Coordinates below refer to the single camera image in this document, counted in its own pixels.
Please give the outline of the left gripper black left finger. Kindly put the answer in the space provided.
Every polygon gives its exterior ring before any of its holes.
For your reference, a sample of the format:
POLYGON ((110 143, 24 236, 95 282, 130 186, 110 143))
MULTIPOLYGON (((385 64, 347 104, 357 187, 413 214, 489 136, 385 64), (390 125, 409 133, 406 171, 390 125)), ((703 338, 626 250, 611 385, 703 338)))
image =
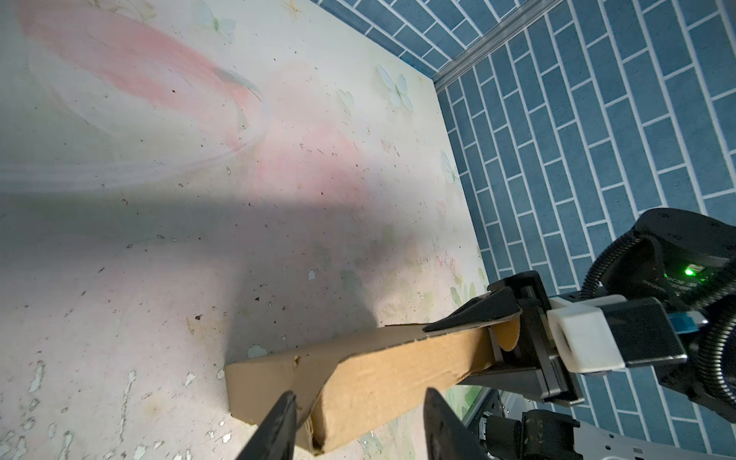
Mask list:
POLYGON ((297 404, 291 391, 285 392, 268 412, 237 460, 291 460, 296 439, 297 404))

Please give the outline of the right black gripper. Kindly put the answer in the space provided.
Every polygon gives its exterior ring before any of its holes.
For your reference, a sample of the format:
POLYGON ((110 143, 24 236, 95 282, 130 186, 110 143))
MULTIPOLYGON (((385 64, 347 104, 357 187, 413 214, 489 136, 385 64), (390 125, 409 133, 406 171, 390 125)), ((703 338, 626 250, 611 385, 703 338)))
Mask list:
POLYGON ((485 386, 525 396, 539 403, 575 406, 584 392, 554 345, 546 314, 551 309, 542 278, 536 271, 513 275, 488 285, 449 316, 425 325, 425 333, 498 324, 519 316, 519 338, 500 351, 489 369, 470 375, 463 385, 485 386))

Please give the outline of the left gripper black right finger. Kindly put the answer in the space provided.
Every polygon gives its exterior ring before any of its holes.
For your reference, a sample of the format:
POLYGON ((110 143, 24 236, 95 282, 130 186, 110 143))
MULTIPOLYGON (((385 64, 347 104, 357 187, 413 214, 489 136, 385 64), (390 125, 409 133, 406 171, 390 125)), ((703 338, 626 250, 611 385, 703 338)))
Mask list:
POLYGON ((429 387, 423 407, 425 445, 431 460, 483 460, 488 456, 442 394, 429 387))

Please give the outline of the brown cardboard paper box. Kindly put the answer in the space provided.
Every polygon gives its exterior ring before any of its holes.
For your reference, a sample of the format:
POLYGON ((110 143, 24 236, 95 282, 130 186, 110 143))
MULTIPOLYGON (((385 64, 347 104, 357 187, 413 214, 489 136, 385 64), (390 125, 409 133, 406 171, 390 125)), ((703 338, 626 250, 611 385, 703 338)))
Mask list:
POLYGON ((496 349, 513 350, 513 314, 444 332, 389 325, 303 349, 231 363, 224 369, 231 415, 259 425, 283 393, 296 402, 296 444, 333 452, 419 406, 439 391, 490 369, 496 349))

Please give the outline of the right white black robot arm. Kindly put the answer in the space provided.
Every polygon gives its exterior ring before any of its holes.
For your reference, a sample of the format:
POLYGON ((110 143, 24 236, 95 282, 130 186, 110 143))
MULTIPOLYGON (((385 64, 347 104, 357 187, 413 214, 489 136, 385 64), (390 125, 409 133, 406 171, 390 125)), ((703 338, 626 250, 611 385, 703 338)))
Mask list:
POLYGON ((518 310, 498 365, 466 385, 481 399, 459 418, 434 389, 424 402, 431 459, 682 459, 678 448, 616 435, 550 404, 583 400, 577 379, 653 367, 657 382, 735 419, 735 229, 676 208, 644 212, 593 262, 579 291, 551 296, 536 271, 492 283, 434 332, 488 325, 518 310))

